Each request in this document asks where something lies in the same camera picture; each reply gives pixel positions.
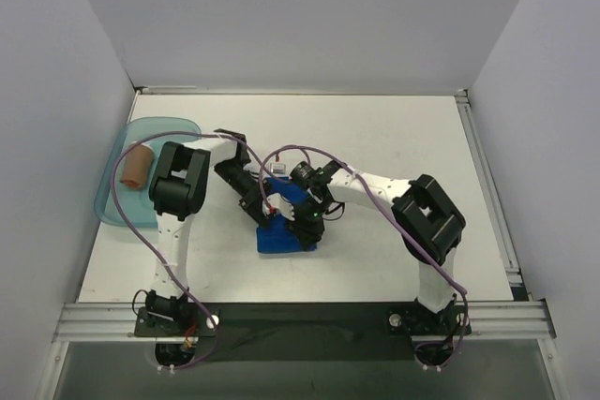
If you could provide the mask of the blue microfibre towel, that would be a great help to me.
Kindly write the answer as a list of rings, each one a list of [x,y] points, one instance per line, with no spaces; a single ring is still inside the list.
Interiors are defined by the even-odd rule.
[[[272,177],[267,177],[270,185],[268,194],[280,194],[291,203],[299,203],[308,197],[308,194],[295,184],[285,184]],[[303,252],[299,240],[286,229],[285,218],[275,215],[270,219],[270,228],[256,228],[257,251],[262,255],[280,255]]]

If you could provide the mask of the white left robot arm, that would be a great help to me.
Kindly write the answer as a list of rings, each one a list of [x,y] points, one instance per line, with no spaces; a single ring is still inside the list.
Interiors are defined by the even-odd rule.
[[[197,315],[188,294],[188,240],[207,197],[209,172],[214,170],[238,194],[242,210],[257,225],[269,225],[273,214],[263,207],[261,192],[270,185],[250,174],[249,162],[246,136],[225,129],[186,144],[167,141],[161,148],[149,186],[157,217],[158,257],[145,310],[169,336],[183,333]]]

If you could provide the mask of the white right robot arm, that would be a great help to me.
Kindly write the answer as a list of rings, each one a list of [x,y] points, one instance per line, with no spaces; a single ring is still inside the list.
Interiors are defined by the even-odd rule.
[[[291,181],[306,198],[292,206],[286,229],[306,250],[324,234],[324,216],[332,204],[352,204],[377,210],[391,220],[409,253],[419,261],[415,321],[424,333],[435,334],[449,323],[447,306],[458,288],[452,282],[455,249],[466,219],[435,178],[386,178],[342,167],[330,161],[314,169],[299,163]]]

